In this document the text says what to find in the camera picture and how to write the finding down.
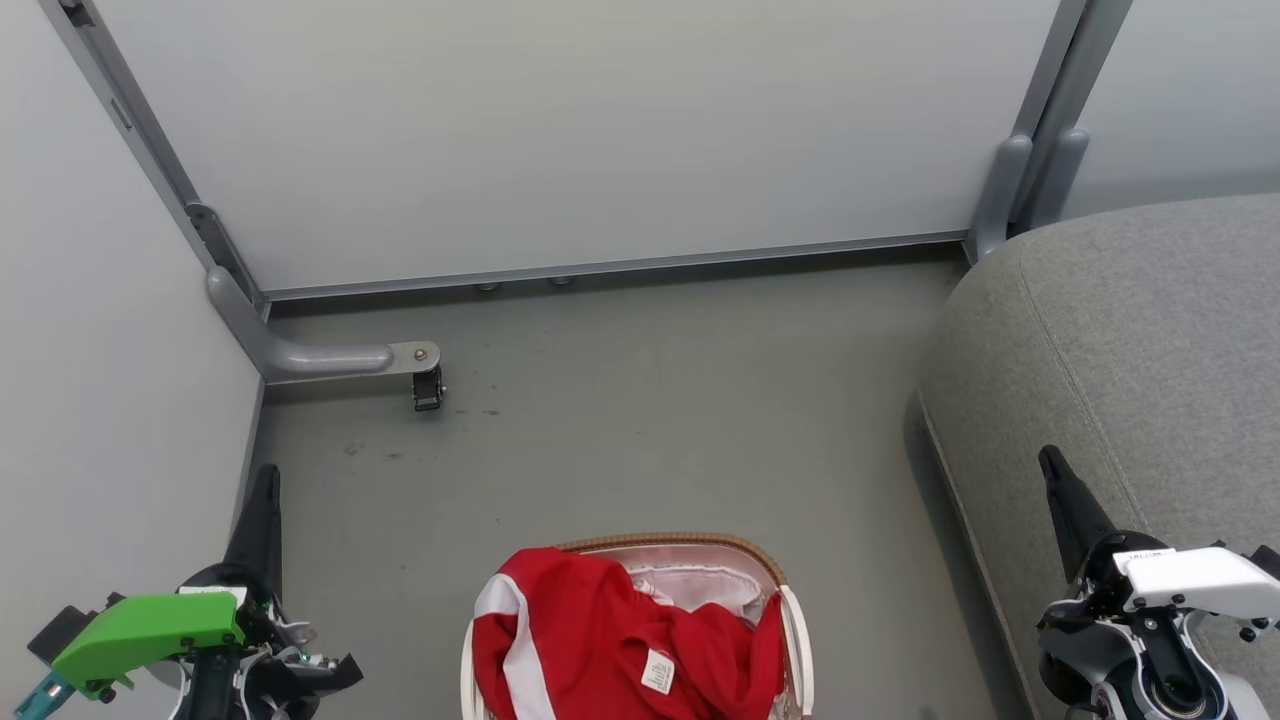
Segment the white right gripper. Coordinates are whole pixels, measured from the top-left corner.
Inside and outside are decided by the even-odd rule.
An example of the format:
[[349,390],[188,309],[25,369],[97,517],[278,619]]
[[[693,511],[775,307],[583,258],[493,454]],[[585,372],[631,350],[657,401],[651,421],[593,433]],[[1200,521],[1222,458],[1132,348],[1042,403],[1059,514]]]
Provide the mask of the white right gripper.
[[[1046,445],[1038,462],[1062,573],[1074,582],[1091,551],[1117,528],[1057,446]],[[1111,593],[1119,612],[1171,609],[1243,621],[1277,619],[1277,551],[1267,544],[1251,553],[1219,544],[1133,550],[1106,557],[1101,570],[1097,588]]]

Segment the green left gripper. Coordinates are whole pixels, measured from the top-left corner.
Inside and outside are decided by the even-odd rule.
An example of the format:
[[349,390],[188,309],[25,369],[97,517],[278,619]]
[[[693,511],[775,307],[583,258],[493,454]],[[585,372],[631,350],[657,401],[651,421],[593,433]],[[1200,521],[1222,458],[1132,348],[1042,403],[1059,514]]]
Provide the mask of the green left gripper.
[[129,673],[205,650],[264,642],[273,593],[283,592],[282,475],[261,465],[218,562],[168,594],[114,594],[100,611],[64,607],[50,623],[50,667],[90,700]]

